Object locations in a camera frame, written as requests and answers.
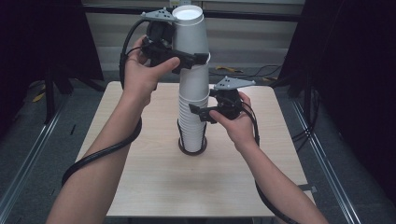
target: black cable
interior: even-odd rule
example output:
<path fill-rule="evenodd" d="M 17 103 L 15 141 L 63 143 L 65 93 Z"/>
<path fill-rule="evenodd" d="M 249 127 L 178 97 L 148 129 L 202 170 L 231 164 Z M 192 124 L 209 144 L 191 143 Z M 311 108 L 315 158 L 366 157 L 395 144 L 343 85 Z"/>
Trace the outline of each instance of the black cable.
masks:
<path fill-rule="evenodd" d="M 312 132 L 314 131 L 315 125 L 317 123 L 320 100 L 319 100 L 318 93 L 316 91 L 313 91 L 313 93 L 314 93 L 314 98 L 312 99 L 312 104 L 314 106 L 315 115 L 314 115 L 312 121 L 311 120 L 308 121 L 308 125 L 309 126 L 307 128 L 305 128 L 302 132 L 294 135 L 291 138 L 293 140 L 293 142 L 297 142 L 297 141 L 300 141 L 300 140 L 304 139 L 304 141 L 296 149 L 297 152 L 300 152 L 300 150 L 303 148 L 305 143 L 309 140 L 309 138 L 311 137 Z"/>
<path fill-rule="evenodd" d="M 256 120 L 256 115 L 254 114 L 253 109 L 251 108 L 250 105 L 246 104 L 245 102 L 242 102 L 243 105 L 246 105 L 251 112 L 247 111 L 244 107 L 240 107 L 240 109 L 242 111 L 244 111 L 251 119 L 252 123 L 253 123 L 253 128 L 254 128 L 254 139 L 257 143 L 257 146 L 260 146 L 260 137 L 259 137 L 259 128 L 258 128 L 258 124 L 257 124 L 257 120 Z M 264 195 L 264 193 L 262 192 L 262 190 L 260 189 L 259 185 L 257 184 L 256 180 L 254 181 L 256 184 L 256 189 L 259 192 L 259 196 L 262 199 L 262 202 L 268 207 L 268 209 L 270 209 L 270 211 L 272 211 L 277 217 L 279 217 L 280 219 L 282 219 L 283 221 L 285 221 L 286 223 L 289 224 L 298 224 L 298 222 L 294 221 L 293 219 L 289 218 L 288 216 L 286 216 L 285 214 L 283 214 L 281 211 L 279 211 Z"/>
<path fill-rule="evenodd" d="M 69 169 L 67 169 L 67 171 L 64 173 L 64 177 L 62 178 L 62 186 L 64 185 L 64 183 L 66 183 L 67 179 L 69 179 L 69 177 L 73 173 L 81 169 L 83 166 L 87 165 L 90 162 L 96 161 L 108 154 L 116 152 L 122 149 L 123 147 L 126 147 L 129 144 L 131 144 L 137 138 L 137 136 L 139 136 L 141 130 L 142 130 L 142 118 L 139 119 L 139 121 L 136 124 L 136 127 L 134 128 L 134 132 L 129 137 L 120 141 L 116 145 L 92 153 L 91 155 L 82 158 L 81 160 L 77 161 L 72 166 L 70 166 Z"/>
<path fill-rule="evenodd" d="M 298 72 L 291 73 L 288 76 L 277 79 L 276 81 L 270 83 L 268 86 L 274 89 L 280 86 L 289 85 L 290 82 L 299 75 L 300 73 Z"/>
<path fill-rule="evenodd" d="M 149 21 L 149 20 L 140 20 L 137 21 L 132 27 L 131 30 L 129 31 L 128 35 L 125 38 L 124 44 L 122 46 L 122 51 L 120 54 L 120 83 L 121 86 L 123 87 L 124 84 L 124 80 L 125 80 L 125 64 L 126 61 L 128 60 L 128 54 L 130 51 L 132 51 L 133 49 L 131 49 L 128 53 L 126 52 L 128 45 L 129 45 L 129 41 L 131 40 L 132 34 L 134 33 L 134 31 L 136 30 L 136 28 L 142 24 L 145 21 Z"/>
<path fill-rule="evenodd" d="M 247 74 L 230 74 L 230 73 L 226 73 L 226 74 L 221 74 L 221 73 L 214 73 L 214 72 L 209 72 L 209 75 L 211 76 L 220 76 L 220 77 L 238 77 L 241 79 L 245 79 L 245 78 L 249 78 L 249 77 L 268 77 L 270 75 L 272 75 L 273 73 L 275 73 L 277 70 L 279 70 L 281 67 L 283 66 L 283 64 L 281 65 L 265 65 L 262 66 L 255 74 L 253 75 L 247 75 Z M 276 69 L 270 73 L 267 74 L 262 74 L 259 75 L 260 71 L 266 67 L 276 67 Z"/>
<path fill-rule="evenodd" d="M 130 49 L 128 52 L 126 52 L 129 42 L 131 40 L 132 34 L 134 33 L 134 31 L 136 30 L 136 28 L 142 24 L 143 22 L 148 21 L 148 20 L 140 20 L 137 23 L 135 23 L 131 30 L 129 31 L 128 35 L 125 38 L 123 47 L 122 47 L 122 52 L 120 54 L 120 82 L 121 82 L 121 86 L 123 88 L 123 84 L 124 84 L 124 79 L 125 79 L 125 64 L 126 61 L 128 60 L 128 55 L 130 52 L 132 52 L 135 49 L 141 49 L 144 46 L 140 46 L 140 47 L 136 47 L 133 49 Z M 66 183 L 67 179 L 73 174 L 75 173 L 77 170 L 81 169 L 83 166 L 87 165 L 90 162 L 96 161 L 108 154 L 111 154 L 117 150 L 120 150 L 123 147 L 128 146 L 129 144 L 131 144 L 136 138 L 137 136 L 140 134 L 140 131 L 142 130 L 142 118 L 139 119 L 136 127 L 134 128 L 134 132 L 131 134 L 131 136 L 127 137 L 126 139 L 120 141 L 119 143 L 111 146 L 111 147 L 107 147 L 105 149 L 102 149 L 100 151 L 97 151 L 95 153 L 92 153 L 91 155 L 82 158 L 81 160 L 77 161 L 76 163 L 74 163 L 72 166 L 69 167 L 69 169 L 67 169 L 67 171 L 64 173 L 64 176 L 62 178 L 62 186 L 64 185 L 64 183 Z"/>

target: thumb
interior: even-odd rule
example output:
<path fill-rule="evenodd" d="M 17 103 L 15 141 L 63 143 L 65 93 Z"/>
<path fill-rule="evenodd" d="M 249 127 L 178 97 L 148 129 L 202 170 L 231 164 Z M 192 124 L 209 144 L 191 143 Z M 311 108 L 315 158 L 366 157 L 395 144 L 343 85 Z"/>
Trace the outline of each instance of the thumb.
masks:
<path fill-rule="evenodd" d="M 152 71 L 157 75 L 157 76 L 162 76 L 165 73 L 168 73 L 178 67 L 180 64 L 180 59 L 178 57 L 174 57 L 171 59 L 166 60 L 163 63 L 158 64 L 155 67 L 152 67 Z"/>
<path fill-rule="evenodd" d="M 226 117 L 224 117 L 222 114 L 220 114 L 216 110 L 210 110 L 209 115 L 210 115 L 210 117 L 212 117 L 212 119 L 214 119 L 219 124 L 221 124 L 224 128 L 227 129 L 229 120 Z"/>

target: stack of paper cups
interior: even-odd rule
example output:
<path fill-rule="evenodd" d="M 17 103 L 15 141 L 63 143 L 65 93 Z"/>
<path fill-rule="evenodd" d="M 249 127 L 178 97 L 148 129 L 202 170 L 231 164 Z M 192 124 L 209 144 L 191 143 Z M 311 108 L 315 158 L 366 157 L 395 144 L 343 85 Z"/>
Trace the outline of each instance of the stack of paper cups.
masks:
<path fill-rule="evenodd" d="M 203 11 L 197 6 L 177 7 L 173 11 L 176 33 L 174 49 L 189 54 L 209 54 Z M 207 107 L 209 97 L 208 58 L 206 64 L 198 64 L 192 69 L 182 69 L 179 85 L 180 148 L 188 154 L 199 154 L 204 147 L 205 122 L 190 112 L 189 104 Z"/>

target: human arm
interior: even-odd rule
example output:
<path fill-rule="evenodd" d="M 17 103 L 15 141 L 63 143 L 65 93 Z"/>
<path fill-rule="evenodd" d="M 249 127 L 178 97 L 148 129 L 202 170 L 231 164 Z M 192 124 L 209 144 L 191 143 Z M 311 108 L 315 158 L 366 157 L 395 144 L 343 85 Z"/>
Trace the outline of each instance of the human arm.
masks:
<path fill-rule="evenodd" d="M 142 39 L 134 43 L 141 46 Z M 176 68 L 178 58 L 147 68 L 140 50 L 131 52 L 125 65 L 121 98 L 84 157 L 113 146 L 133 131 L 161 75 Z M 47 223 L 102 223 L 116 193 L 128 155 L 129 145 L 93 161 L 75 172 L 61 189 L 51 208 Z"/>
<path fill-rule="evenodd" d="M 240 92 L 241 99 L 250 105 L 250 99 Z M 253 124 L 243 112 L 237 119 L 229 120 L 218 111 L 210 116 L 226 129 L 235 148 L 241 153 L 262 193 L 281 213 L 299 223 L 327 223 L 311 200 L 288 179 L 256 144 Z"/>

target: wooden table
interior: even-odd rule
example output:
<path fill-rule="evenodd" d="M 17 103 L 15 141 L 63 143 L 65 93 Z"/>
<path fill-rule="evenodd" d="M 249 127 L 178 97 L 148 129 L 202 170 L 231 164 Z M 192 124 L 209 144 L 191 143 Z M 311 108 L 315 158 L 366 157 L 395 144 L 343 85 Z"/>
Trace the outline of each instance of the wooden table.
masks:
<path fill-rule="evenodd" d="M 297 185 L 306 184 L 274 91 L 240 89 L 256 113 L 261 148 Z M 99 134 L 121 95 L 108 84 L 78 159 Z M 216 105 L 210 97 L 209 106 Z M 206 151 L 182 153 L 177 141 L 178 84 L 159 83 L 143 112 L 143 129 L 132 143 L 109 217 L 269 217 L 242 156 L 220 124 L 207 124 Z M 306 192 L 312 199 L 310 191 Z"/>

